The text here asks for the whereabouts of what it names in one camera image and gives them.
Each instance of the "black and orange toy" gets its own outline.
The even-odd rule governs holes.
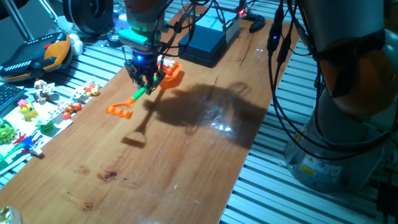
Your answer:
[[[66,68],[71,59],[72,50],[68,34],[49,34],[23,43],[2,65],[0,78],[4,82],[40,78],[47,72]]]

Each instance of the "green frog toy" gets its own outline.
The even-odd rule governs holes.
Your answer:
[[[16,137],[17,131],[12,128],[11,124],[0,118],[0,145],[10,144]]]
[[[54,122],[49,121],[47,124],[38,124],[38,125],[36,125],[36,127],[38,127],[40,129],[40,132],[42,134],[48,134],[54,128]]]

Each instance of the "wood grain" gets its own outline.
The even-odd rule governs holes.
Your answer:
[[[136,90],[122,69],[0,190],[0,207],[24,224],[217,223],[271,101],[271,24],[250,34],[242,21],[215,68],[179,60],[178,80],[143,96],[130,120],[105,113]]]

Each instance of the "red toy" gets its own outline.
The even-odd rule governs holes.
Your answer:
[[[83,105],[81,103],[75,103],[73,101],[69,101],[68,103],[59,103],[59,107],[63,109],[62,117],[64,119],[70,119],[70,115],[72,113],[77,113],[77,111],[81,111]]]
[[[95,85],[94,83],[90,82],[87,87],[85,88],[86,96],[98,96],[100,94],[100,87]]]
[[[179,64],[177,61],[170,60],[170,59],[164,59],[163,61],[163,71],[166,73],[168,76],[172,76],[173,72],[179,67]],[[160,62],[157,63],[157,68],[160,69]]]

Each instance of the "keyboard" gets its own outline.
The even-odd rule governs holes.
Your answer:
[[[4,117],[16,107],[14,104],[22,98],[27,98],[24,93],[25,90],[21,90],[15,86],[7,84],[0,85],[0,116]]]

